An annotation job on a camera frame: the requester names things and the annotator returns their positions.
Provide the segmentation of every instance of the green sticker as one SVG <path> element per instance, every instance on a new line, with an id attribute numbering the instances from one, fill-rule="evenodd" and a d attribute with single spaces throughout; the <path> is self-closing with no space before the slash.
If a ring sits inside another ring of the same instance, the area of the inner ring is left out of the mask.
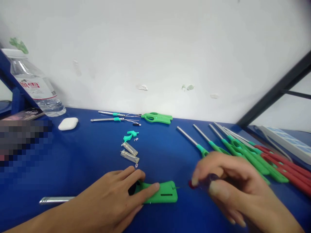
<path id="1" fill-rule="evenodd" d="M 29 53 L 25 44 L 22 41 L 18 42 L 18 39 L 16 37 L 10 38 L 10 44 L 15 46 L 18 50 L 23 51 L 24 54 Z"/>

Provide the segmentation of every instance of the transparent lighter tank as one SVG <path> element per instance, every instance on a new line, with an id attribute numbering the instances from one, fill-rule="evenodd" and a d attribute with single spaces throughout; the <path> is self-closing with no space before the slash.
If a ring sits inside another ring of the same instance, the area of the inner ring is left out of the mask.
<path id="1" fill-rule="evenodd" d="M 121 151 L 121 156 L 134 162 L 134 163 L 138 163 L 139 161 L 139 158 L 138 157 L 135 157 L 134 155 L 131 155 L 129 152 L 126 152 L 125 150 L 122 150 Z"/>
<path id="2" fill-rule="evenodd" d="M 124 142 L 121 146 L 127 149 L 132 155 L 136 156 L 138 154 L 137 150 L 135 150 L 130 144 Z"/>

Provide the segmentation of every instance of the metal rod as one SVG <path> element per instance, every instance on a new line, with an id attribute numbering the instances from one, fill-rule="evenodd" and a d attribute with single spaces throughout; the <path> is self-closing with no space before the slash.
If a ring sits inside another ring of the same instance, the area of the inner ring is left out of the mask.
<path id="1" fill-rule="evenodd" d="M 91 121 L 110 121 L 114 120 L 114 118 L 103 118 L 103 119 L 91 119 Z"/>
<path id="2" fill-rule="evenodd" d="M 294 95 L 294 96 L 298 96 L 298 97 L 305 98 L 305 99 L 311 99 L 311 95 L 300 93 L 300 92 L 293 92 L 293 91 L 288 91 L 288 90 L 281 90 L 281 92 L 284 94 Z"/>
<path id="3" fill-rule="evenodd" d="M 216 122 L 213 122 L 226 136 L 228 136 L 229 134 L 223 129 L 223 127 L 220 125 L 220 124 L 218 124 L 218 123 L 216 123 Z"/>
<path id="4" fill-rule="evenodd" d="M 223 137 L 218 133 L 218 131 L 214 128 L 214 126 L 212 124 L 209 124 L 209 126 L 212 128 L 212 130 L 215 132 L 215 134 L 217 134 L 217 136 L 220 138 L 220 139 L 223 139 Z"/>
<path id="5" fill-rule="evenodd" d="M 113 115 L 114 113 L 111 113 L 111 112 L 105 112 L 105 111 L 98 111 L 98 113 L 101 113 L 101 114 L 108 114 L 108 115 Z M 125 117 L 124 114 L 117 114 L 117 116 L 119 117 Z"/>
<path id="6" fill-rule="evenodd" d="M 199 131 L 199 133 L 200 133 L 207 141 L 210 141 L 209 138 L 208 138 L 195 124 L 193 124 L 193 126 L 197 129 L 197 131 Z"/>
<path id="7" fill-rule="evenodd" d="M 240 136 L 240 135 L 236 134 L 235 132 L 233 132 L 233 131 L 229 130 L 228 128 L 224 127 L 224 129 L 225 129 L 225 130 L 227 130 L 227 131 L 229 131 L 231 134 L 234 134 L 234 135 L 238 136 L 239 138 L 243 139 L 244 141 L 249 142 L 249 141 L 248 141 L 248 140 L 246 140 L 244 137 L 242 137 L 242 136 Z"/>
<path id="8" fill-rule="evenodd" d="M 182 134 L 185 135 L 186 138 L 188 138 L 194 145 L 197 145 L 196 141 L 193 140 L 188 134 L 186 134 L 186 132 L 183 131 L 179 126 L 177 126 L 177 129 L 178 129 L 180 132 L 182 132 Z"/>
<path id="9" fill-rule="evenodd" d="M 39 205 L 61 204 L 70 201 L 75 197 L 44 197 L 39 201 Z"/>
<path id="10" fill-rule="evenodd" d="M 311 51 L 309 51 L 281 80 L 274 85 L 238 122 L 241 128 L 247 127 L 272 104 L 279 100 L 311 71 Z"/>

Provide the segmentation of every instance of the right hand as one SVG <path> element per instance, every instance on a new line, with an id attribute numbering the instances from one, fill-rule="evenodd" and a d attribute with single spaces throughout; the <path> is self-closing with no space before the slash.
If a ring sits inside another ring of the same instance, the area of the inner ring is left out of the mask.
<path id="1" fill-rule="evenodd" d="M 209 175 L 212 173 L 220 179 Z M 244 158 L 211 152 L 198 162 L 192 185 L 197 186 L 208 175 L 213 177 L 209 195 L 232 224 L 237 222 L 245 227 L 245 216 L 262 232 L 304 232 L 294 216 Z"/>

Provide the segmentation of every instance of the green plastic part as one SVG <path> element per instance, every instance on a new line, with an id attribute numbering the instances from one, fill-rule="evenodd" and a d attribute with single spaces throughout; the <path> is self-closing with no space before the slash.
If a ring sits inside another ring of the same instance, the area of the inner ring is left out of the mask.
<path id="1" fill-rule="evenodd" d="M 139 134 L 139 132 L 135 132 L 135 131 L 133 131 L 133 130 L 132 130 L 132 131 L 128 131 L 127 133 L 130 134 L 130 136 L 124 136 L 124 137 L 123 137 L 124 142 L 131 140 L 131 138 L 132 138 L 133 136 L 136 137 L 137 134 Z"/>
<path id="2" fill-rule="evenodd" d="M 221 147 L 217 146 L 215 143 L 213 143 L 212 141 L 209 141 L 208 142 L 211 147 L 215 150 L 215 151 L 218 151 L 218 152 L 221 152 L 221 153 L 224 153 L 224 154 L 227 154 L 227 155 L 231 155 L 229 154 L 226 150 L 222 149 Z"/>
<path id="3" fill-rule="evenodd" d="M 139 184 L 136 185 L 135 193 L 146 189 L 151 184 L 147 184 L 139 181 Z M 168 181 L 160 184 L 160 189 L 152 197 L 144 202 L 144 204 L 152 203 L 175 203 L 178 200 L 178 195 L 176 191 L 176 186 L 173 181 Z"/>
<path id="4" fill-rule="evenodd" d="M 255 146 L 255 145 L 256 145 L 255 143 L 253 143 L 253 142 L 251 142 L 251 141 L 249 141 L 248 143 L 251 144 L 252 146 Z"/>
<path id="5" fill-rule="evenodd" d="M 263 176 L 263 174 L 261 174 L 260 172 L 258 172 L 258 173 L 263 178 L 263 180 L 267 183 L 267 185 L 271 184 L 270 181 L 266 177 Z"/>
<path id="6" fill-rule="evenodd" d="M 132 137 L 133 137 L 132 134 L 130 136 L 124 136 L 123 140 L 124 140 L 124 142 L 126 142 L 126 141 L 129 141 Z"/>
<path id="7" fill-rule="evenodd" d="M 271 166 L 267 161 L 265 161 L 260 155 L 262 153 L 261 150 L 255 148 L 252 149 L 246 145 L 244 145 L 248 151 L 250 152 L 250 154 L 257 159 L 258 162 L 260 162 L 268 171 L 269 171 L 269 175 L 277 182 L 279 183 L 288 183 L 289 180 L 283 176 L 280 172 L 278 172 L 277 170 L 275 170 L 273 168 L 273 166 Z"/>
<path id="8" fill-rule="evenodd" d="M 227 142 L 226 139 L 221 139 L 221 141 L 224 143 L 224 145 L 228 148 L 228 150 L 231 152 L 232 155 L 234 156 L 238 156 L 238 157 L 242 157 L 244 159 L 246 159 L 248 161 L 248 159 L 245 156 L 245 152 L 241 149 L 239 149 L 236 146 L 231 145 L 229 142 Z M 270 181 L 267 180 L 267 178 L 265 178 L 258 170 L 257 172 L 259 173 L 259 175 L 264 179 L 264 181 L 270 185 Z"/>
<path id="9" fill-rule="evenodd" d="M 208 155 L 208 151 L 204 149 L 200 144 L 198 144 L 196 147 L 201 151 L 202 158 Z"/>
<path id="10" fill-rule="evenodd" d="M 159 122 L 159 123 L 164 123 L 168 125 L 171 123 L 171 120 L 173 119 L 173 117 L 170 115 L 163 115 L 163 114 L 159 114 L 156 112 L 145 113 L 141 117 L 145 118 L 146 121 L 149 121 L 149 122 Z"/>
<path id="11" fill-rule="evenodd" d="M 240 151 L 244 154 L 247 160 L 263 175 L 269 175 L 270 172 L 265 166 L 263 166 L 253 155 L 257 154 L 253 149 L 250 147 L 245 146 L 242 142 L 237 139 L 231 140 L 231 144 L 234 147 L 240 149 Z"/>
<path id="12" fill-rule="evenodd" d="M 135 132 L 135 131 L 128 131 L 127 133 L 132 134 L 134 137 L 137 136 L 137 134 L 139 134 L 139 132 Z"/>
<path id="13" fill-rule="evenodd" d="M 228 148 L 228 150 L 231 152 L 232 155 L 242 157 L 246 159 L 244 154 L 236 147 L 233 147 L 229 142 L 227 142 L 226 139 L 221 139 L 221 141 L 224 143 L 224 145 Z"/>

